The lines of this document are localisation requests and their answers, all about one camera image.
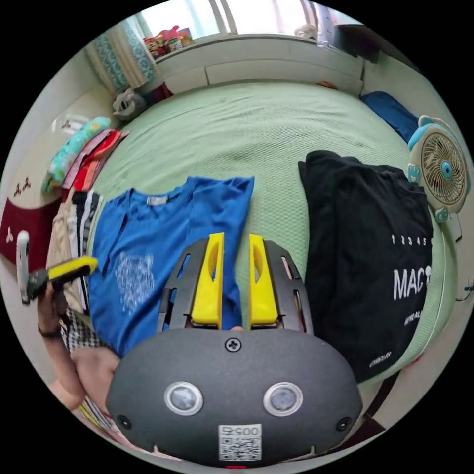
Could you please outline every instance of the stuffed toy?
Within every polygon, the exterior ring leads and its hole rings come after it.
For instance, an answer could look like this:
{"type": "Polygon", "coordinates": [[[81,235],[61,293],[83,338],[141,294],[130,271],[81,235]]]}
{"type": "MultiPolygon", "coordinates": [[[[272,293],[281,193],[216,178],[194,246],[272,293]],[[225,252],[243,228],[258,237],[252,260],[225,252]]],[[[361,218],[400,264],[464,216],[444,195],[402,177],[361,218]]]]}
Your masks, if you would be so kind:
{"type": "Polygon", "coordinates": [[[147,108],[147,103],[130,87],[123,87],[115,94],[112,104],[114,115],[123,122],[135,120],[147,108]]]}
{"type": "Polygon", "coordinates": [[[163,30],[158,33],[158,36],[164,38],[164,45],[167,53],[171,53],[183,47],[178,30],[179,26],[176,25],[173,26],[171,30],[163,30]]]}
{"type": "Polygon", "coordinates": [[[147,45],[148,51],[153,59],[159,59],[166,54],[165,39],[163,36],[157,35],[152,38],[143,38],[147,45]]]}
{"type": "Polygon", "coordinates": [[[317,40],[317,26],[303,25],[295,30],[295,36],[308,40],[317,40]]]}

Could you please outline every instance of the qr code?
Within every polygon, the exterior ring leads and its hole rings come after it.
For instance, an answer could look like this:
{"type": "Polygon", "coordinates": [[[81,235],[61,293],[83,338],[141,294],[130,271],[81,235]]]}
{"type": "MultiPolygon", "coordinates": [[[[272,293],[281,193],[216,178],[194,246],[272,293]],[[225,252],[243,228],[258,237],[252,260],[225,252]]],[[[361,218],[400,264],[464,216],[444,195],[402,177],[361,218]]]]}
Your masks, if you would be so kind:
{"type": "Polygon", "coordinates": [[[221,461],[260,461],[262,425],[220,425],[219,459],[221,461]]]}

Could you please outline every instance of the fan grille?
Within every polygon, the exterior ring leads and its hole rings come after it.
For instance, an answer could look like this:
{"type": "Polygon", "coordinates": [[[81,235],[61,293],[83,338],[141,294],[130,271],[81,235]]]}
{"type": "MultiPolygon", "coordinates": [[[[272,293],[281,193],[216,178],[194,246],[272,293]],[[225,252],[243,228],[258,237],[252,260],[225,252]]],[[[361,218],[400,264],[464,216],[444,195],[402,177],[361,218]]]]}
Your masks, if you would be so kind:
{"type": "Polygon", "coordinates": [[[430,192],[441,203],[455,205],[464,195],[466,175],[463,159],[458,148],[442,133],[429,135],[421,152],[421,170],[430,192]],[[441,171],[443,162],[452,169],[451,179],[446,179],[441,171]]]}

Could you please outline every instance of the gray device housing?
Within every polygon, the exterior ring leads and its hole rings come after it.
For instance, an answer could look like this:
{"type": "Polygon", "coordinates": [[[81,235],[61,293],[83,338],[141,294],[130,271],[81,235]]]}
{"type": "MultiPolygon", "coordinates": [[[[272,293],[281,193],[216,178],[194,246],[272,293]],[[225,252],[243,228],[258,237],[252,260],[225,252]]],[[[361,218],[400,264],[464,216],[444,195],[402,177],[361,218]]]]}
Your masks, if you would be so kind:
{"type": "Polygon", "coordinates": [[[321,339],[299,331],[174,329],[132,349],[118,365],[106,401],[113,420],[136,446],[215,467],[268,466],[336,447],[360,416],[362,400],[345,359],[321,339]],[[240,349],[226,349],[229,338],[240,349]],[[175,382],[197,387],[201,410],[172,412],[165,390],[175,382]],[[303,393],[288,416],[267,412],[263,398],[289,382],[303,393]],[[219,425],[260,424],[260,460],[222,461],[219,425]]]}

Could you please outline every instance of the green bedspread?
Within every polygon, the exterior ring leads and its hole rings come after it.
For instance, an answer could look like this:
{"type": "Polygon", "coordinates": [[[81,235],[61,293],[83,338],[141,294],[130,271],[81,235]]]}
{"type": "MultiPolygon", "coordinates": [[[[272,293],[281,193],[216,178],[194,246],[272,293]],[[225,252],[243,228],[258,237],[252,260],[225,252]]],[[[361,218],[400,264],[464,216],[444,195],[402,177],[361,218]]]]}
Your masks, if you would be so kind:
{"type": "MultiPolygon", "coordinates": [[[[248,233],[285,247],[305,274],[308,216],[298,161],[323,149],[366,164],[405,169],[408,157],[405,142],[361,101],[299,83],[245,82],[190,91],[151,107],[124,130],[130,135],[94,186],[105,200],[131,187],[165,193],[182,185],[188,175],[255,176],[236,262],[244,320],[248,233]]],[[[433,275],[425,308],[411,346],[393,371],[417,356],[444,327],[454,303],[456,275],[449,231],[434,222],[433,275]]]]}

